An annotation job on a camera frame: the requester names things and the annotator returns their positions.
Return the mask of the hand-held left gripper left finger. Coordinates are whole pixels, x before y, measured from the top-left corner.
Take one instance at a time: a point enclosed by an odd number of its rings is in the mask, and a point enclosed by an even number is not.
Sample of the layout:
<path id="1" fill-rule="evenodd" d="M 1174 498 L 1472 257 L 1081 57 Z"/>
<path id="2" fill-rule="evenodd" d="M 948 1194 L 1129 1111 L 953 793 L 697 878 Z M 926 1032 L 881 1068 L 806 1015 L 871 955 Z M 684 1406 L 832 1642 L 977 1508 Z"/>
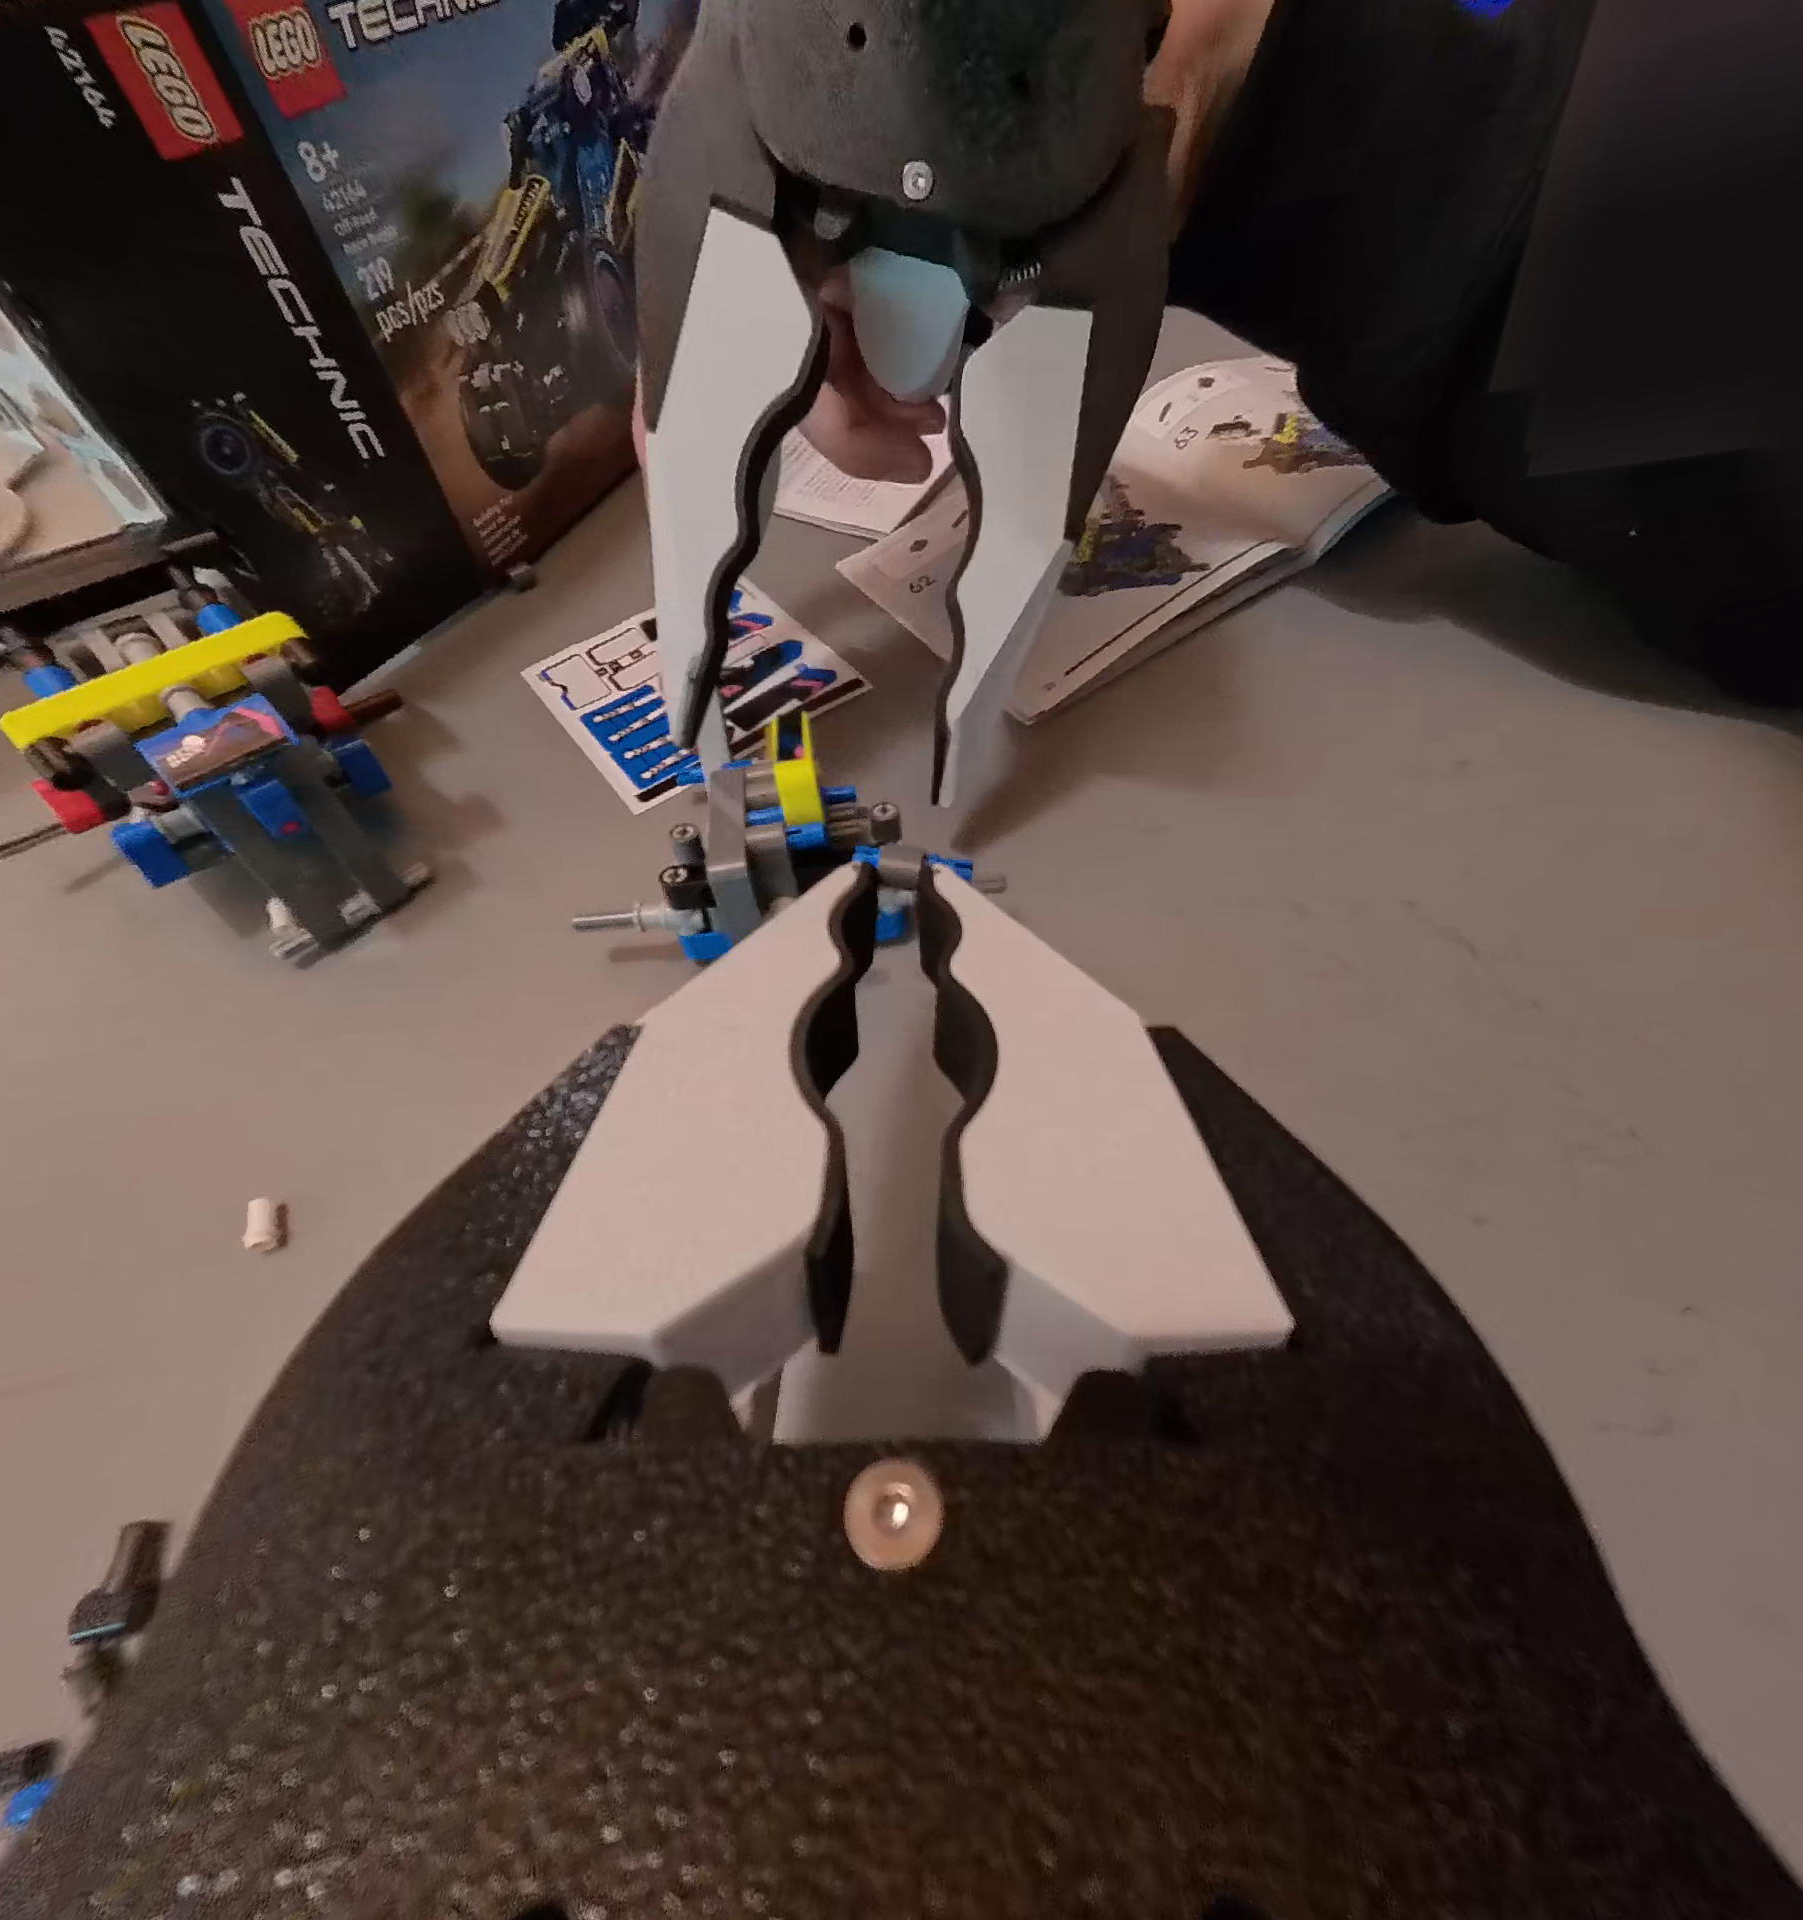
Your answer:
<path id="1" fill-rule="evenodd" d="M 497 1344 L 703 1370 L 730 1399 L 841 1348 L 855 1233 L 826 1097 L 861 1053 L 874 884 L 841 864 L 647 1015 Z"/>

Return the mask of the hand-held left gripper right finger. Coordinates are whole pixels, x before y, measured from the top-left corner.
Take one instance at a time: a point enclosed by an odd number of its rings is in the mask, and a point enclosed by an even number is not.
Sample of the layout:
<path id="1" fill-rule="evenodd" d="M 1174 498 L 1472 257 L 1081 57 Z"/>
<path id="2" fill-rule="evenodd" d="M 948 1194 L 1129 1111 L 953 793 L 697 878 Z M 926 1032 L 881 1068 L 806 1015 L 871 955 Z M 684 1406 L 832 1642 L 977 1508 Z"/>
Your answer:
<path id="1" fill-rule="evenodd" d="M 1284 1348 L 1295 1315 L 1145 1020 L 948 864 L 918 873 L 917 955 L 958 1092 L 935 1299 L 958 1355 L 1008 1378 L 1017 1436 L 1097 1374 Z"/>

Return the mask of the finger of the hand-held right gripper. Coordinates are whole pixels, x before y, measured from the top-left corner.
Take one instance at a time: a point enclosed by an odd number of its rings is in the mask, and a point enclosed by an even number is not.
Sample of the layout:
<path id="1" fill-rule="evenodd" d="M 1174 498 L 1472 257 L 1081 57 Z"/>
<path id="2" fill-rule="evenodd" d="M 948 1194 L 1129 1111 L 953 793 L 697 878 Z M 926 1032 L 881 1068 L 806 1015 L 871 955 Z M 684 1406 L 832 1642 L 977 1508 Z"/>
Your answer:
<path id="1" fill-rule="evenodd" d="M 1078 312 L 1024 307 L 965 356 L 953 385 L 968 532 L 945 588 L 935 809 L 981 799 L 1001 758 L 1007 708 L 1074 552 L 1074 455 Z"/>
<path id="2" fill-rule="evenodd" d="M 730 601 L 760 552 L 795 406 L 816 396 L 817 350 L 817 315 L 778 234 L 715 206 L 647 431 L 657 674 L 668 734 L 703 771 L 730 758 Z"/>

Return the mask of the lego assembly with yellow axle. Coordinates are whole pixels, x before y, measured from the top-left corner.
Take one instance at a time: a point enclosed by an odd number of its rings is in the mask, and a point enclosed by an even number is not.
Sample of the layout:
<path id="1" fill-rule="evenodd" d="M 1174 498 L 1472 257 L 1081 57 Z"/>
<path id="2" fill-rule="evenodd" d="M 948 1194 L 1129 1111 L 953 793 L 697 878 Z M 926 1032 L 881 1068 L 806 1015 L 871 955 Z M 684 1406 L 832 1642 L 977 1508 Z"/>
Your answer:
<path id="1" fill-rule="evenodd" d="M 855 864 L 855 846 L 901 844 L 896 805 L 865 803 L 855 788 L 822 775 L 810 714 L 769 722 L 761 744 L 723 764 L 703 790 L 703 821 L 668 831 L 657 897 L 577 914 L 577 931 L 668 937 L 688 961 L 708 965 L 775 911 Z M 910 937 L 912 897 L 879 897 L 874 888 L 874 942 L 895 946 Z"/>

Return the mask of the lego set box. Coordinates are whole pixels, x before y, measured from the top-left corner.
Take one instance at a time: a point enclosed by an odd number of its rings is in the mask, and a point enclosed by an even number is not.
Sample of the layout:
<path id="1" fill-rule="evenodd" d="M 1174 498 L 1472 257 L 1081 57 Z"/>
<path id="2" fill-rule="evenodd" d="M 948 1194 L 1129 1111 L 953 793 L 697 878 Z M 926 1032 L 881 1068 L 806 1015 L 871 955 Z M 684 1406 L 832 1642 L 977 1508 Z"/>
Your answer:
<path id="1" fill-rule="evenodd" d="M 0 296 L 340 687 L 633 471 L 638 3 L 0 3 Z"/>

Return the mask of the pile of loose lego pieces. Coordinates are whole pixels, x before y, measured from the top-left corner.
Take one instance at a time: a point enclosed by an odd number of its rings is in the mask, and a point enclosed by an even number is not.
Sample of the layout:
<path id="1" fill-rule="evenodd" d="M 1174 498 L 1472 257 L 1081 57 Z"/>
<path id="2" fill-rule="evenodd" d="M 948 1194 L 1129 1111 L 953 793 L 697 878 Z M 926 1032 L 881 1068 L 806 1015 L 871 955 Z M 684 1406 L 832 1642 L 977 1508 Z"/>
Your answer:
<path id="1" fill-rule="evenodd" d="M 82 1723 L 99 1713 L 135 1666 L 164 1592 L 168 1530 L 168 1521 L 124 1524 L 99 1585 L 71 1605 L 64 1690 Z M 0 1748 L 2 1826 L 21 1826 L 47 1799 L 67 1755 L 71 1741 L 61 1737 Z"/>

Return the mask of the person's right hand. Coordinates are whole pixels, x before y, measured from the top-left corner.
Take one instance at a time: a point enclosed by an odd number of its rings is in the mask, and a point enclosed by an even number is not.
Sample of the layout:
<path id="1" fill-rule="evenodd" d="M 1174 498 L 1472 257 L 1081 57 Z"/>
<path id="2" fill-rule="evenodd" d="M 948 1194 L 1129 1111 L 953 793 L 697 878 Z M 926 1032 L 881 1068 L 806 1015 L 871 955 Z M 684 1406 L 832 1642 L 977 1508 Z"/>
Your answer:
<path id="1" fill-rule="evenodd" d="M 945 406 L 940 396 L 901 400 L 874 382 L 836 284 L 822 289 L 817 315 L 822 385 L 799 421 L 799 436 L 831 467 L 852 480 L 926 485 L 935 467 L 932 443 L 945 431 Z"/>

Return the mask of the white folded leaflet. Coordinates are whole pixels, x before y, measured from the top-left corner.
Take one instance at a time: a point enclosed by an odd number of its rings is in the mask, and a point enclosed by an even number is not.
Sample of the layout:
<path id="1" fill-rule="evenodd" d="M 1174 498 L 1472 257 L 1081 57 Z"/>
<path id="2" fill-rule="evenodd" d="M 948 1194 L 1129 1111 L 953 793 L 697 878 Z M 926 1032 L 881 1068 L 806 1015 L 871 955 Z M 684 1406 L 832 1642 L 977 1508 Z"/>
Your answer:
<path id="1" fill-rule="evenodd" d="M 887 538 L 917 516 L 948 476 L 945 436 L 926 438 L 932 467 L 917 485 L 874 485 L 832 467 L 799 431 L 784 436 L 775 471 L 775 512 L 852 536 Z"/>

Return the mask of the instruction booklet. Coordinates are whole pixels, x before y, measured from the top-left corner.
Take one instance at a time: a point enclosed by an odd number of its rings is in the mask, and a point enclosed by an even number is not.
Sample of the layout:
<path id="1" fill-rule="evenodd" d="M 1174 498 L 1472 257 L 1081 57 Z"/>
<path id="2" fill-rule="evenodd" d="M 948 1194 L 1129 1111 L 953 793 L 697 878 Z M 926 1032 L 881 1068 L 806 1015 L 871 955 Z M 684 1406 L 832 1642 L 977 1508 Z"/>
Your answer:
<path id="1" fill-rule="evenodd" d="M 1008 700 L 1037 722 L 1310 571 L 1390 488 L 1276 356 L 1160 377 L 1134 408 Z"/>

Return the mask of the sticker sheet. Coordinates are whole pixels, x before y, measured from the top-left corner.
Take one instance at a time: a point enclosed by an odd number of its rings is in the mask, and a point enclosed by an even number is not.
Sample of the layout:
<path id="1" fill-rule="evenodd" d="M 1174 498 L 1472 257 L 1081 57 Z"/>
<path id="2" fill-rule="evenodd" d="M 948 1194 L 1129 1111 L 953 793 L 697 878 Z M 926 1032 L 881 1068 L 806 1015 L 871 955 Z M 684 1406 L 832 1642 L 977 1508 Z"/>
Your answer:
<path id="1" fill-rule="evenodd" d="M 697 750 L 668 732 L 654 613 L 568 643 L 527 667 L 522 683 L 629 811 L 703 781 Z M 730 760 L 750 758 L 769 722 L 822 714 L 865 693 L 865 674 L 775 601 L 755 586 L 733 588 L 716 683 Z"/>

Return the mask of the person's black clothing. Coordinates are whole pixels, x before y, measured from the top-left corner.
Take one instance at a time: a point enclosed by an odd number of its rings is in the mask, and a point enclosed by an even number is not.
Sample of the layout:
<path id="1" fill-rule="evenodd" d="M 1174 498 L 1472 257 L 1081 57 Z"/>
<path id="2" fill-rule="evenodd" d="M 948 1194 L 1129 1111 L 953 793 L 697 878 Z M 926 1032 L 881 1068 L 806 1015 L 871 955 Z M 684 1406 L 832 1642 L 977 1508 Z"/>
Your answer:
<path id="1" fill-rule="evenodd" d="M 1803 3 L 1170 3 L 1170 299 L 1803 710 Z"/>

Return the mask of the lego assembly with dark frame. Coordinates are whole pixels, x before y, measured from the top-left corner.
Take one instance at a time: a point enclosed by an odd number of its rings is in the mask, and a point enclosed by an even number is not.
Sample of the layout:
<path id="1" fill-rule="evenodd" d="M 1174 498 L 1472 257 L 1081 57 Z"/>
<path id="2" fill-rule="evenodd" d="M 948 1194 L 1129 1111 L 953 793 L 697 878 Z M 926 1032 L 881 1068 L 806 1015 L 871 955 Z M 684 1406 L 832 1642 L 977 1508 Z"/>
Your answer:
<path id="1" fill-rule="evenodd" d="M 290 965 L 349 946 L 433 884 L 361 821 L 392 781 L 365 732 L 401 693 L 344 695 L 290 613 L 250 613 L 178 574 L 168 592 L 47 642 L 2 632 L 27 705 L 0 734 L 47 809 L 34 838 L 104 836 L 164 893 L 240 873 Z"/>

